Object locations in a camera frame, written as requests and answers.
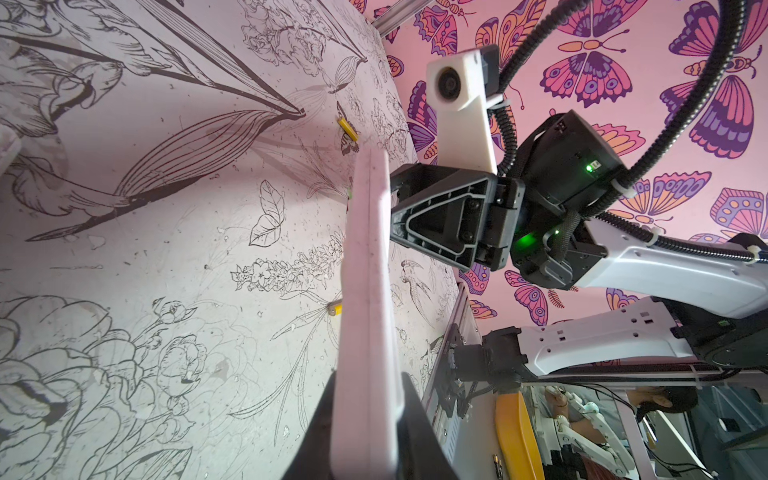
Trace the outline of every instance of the gray shirt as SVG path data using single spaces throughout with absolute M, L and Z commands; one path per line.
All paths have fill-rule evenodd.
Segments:
M 593 389 L 589 389 L 583 386 L 562 385 L 559 383 L 552 383 L 550 385 L 559 386 L 566 392 L 571 392 L 578 395 L 581 397 L 581 402 L 584 404 L 587 402 L 594 402 L 594 404 L 597 405 L 600 409 L 600 413 L 605 418 L 605 422 L 609 427 L 611 427 L 611 430 L 614 431 L 616 436 L 622 440 L 627 439 L 627 434 L 624 433 L 624 425 L 622 425 L 621 417 L 619 417 L 619 410 L 616 406 L 616 401 L 613 400 L 610 396 L 604 393 L 597 393 Z M 547 402 L 544 387 L 537 386 L 535 391 L 538 395 L 539 405 L 541 405 L 542 412 L 545 415 L 552 417 L 553 415 L 549 409 L 549 403 Z M 577 412 L 576 409 L 574 409 L 572 406 L 568 406 L 569 422 L 577 422 L 583 418 L 584 416 L 581 413 Z

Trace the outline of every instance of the person's ear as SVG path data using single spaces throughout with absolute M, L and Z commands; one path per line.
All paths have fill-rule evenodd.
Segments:
M 672 401 L 663 395 L 654 395 L 653 399 L 654 399 L 654 403 L 657 403 L 658 405 L 663 406 L 665 409 L 669 409 L 672 407 Z

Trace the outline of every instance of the yellow object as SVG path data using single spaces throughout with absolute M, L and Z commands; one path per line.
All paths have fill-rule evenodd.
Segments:
M 349 122 L 344 118 L 341 117 L 339 119 L 339 125 L 341 125 L 341 128 L 344 129 L 347 135 L 349 135 L 349 138 L 352 139 L 352 141 L 357 141 L 357 132 L 352 128 L 352 125 L 349 124 Z
M 510 480 L 544 480 L 531 417 L 521 393 L 497 397 L 496 436 Z
M 328 304 L 328 314 L 331 316 L 341 315 L 341 300 Z

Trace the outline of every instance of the butterfly wallpaper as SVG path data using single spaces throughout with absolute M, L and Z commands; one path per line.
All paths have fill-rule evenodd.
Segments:
M 368 9 L 391 3 L 379 1 L 368 0 Z M 419 161 L 440 163 L 426 64 L 492 44 L 504 64 L 557 3 L 440 0 L 383 39 Z M 698 79 L 719 28 L 717 9 L 714 0 L 595 0 L 558 26 L 504 92 L 518 139 L 549 115 L 573 109 L 631 166 Z M 768 170 L 760 155 L 768 150 L 768 0 L 748 0 L 748 9 L 723 80 L 666 157 L 634 185 L 637 195 L 622 197 L 612 213 L 684 240 L 724 243 L 748 232 L 768 242 Z M 491 131 L 501 161 L 504 144 L 493 119 Z M 578 319 L 643 296 L 622 285 L 542 289 L 511 263 L 496 272 L 474 265 L 458 277 L 482 332 Z

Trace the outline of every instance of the leaf drawing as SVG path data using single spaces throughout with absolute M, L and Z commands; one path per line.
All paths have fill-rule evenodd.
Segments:
M 264 215 L 259 217 L 250 231 L 249 245 L 268 247 L 280 239 L 280 230 L 286 219 L 285 200 L 275 188 L 264 180 L 261 182 L 261 209 Z

